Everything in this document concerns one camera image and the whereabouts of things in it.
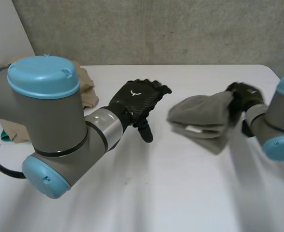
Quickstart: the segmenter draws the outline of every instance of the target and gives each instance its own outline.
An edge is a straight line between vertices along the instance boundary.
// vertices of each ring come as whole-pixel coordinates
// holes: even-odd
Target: concrete wall
[[[36,54],[82,64],[264,64],[284,74],[284,0],[13,0]]]

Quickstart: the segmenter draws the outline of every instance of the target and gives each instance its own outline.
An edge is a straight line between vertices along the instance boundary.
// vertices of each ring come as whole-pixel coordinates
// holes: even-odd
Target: gray cloth
[[[175,133],[219,154],[227,143],[226,134],[230,125],[228,105],[232,100],[229,91],[212,96],[192,96],[174,105],[167,119]]]

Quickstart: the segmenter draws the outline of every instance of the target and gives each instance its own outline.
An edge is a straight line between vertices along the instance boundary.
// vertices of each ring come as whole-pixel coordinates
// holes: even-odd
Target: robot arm
[[[284,161],[284,78],[268,107],[259,89],[244,83],[232,85],[246,115],[243,132],[249,137],[256,136],[262,150],[271,160]]]
[[[35,152],[23,162],[23,174],[54,199],[113,149],[129,125],[151,142],[146,117],[167,93],[156,81],[129,81],[108,106],[84,118],[70,61],[37,56],[0,65],[0,118],[26,126]]]

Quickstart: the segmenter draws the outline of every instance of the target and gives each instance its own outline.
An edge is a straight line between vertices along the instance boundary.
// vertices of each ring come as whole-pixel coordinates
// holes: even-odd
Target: tan fabric
[[[94,92],[94,83],[88,76],[86,69],[81,68],[77,61],[73,61],[73,63],[76,66],[77,76],[79,77],[80,81],[79,91],[81,94],[83,107],[94,108],[99,101],[99,98]],[[25,126],[2,119],[0,119],[0,124],[14,143],[21,143],[30,140]]]

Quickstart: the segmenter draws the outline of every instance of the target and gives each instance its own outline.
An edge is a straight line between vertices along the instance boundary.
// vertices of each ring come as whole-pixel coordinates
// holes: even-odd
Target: white tabletop
[[[279,82],[260,65],[87,66],[107,105],[127,80],[159,80],[173,94],[150,113],[154,141],[128,128],[60,199],[27,180],[0,173],[0,232],[284,232],[284,162],[262,154],[239,125],[215,156],[174,134],[168,110],[192,95],[211,95],[235,81],[263,90],[269,103]],[[20,170],[31,143],[0,142],[0,163]]]

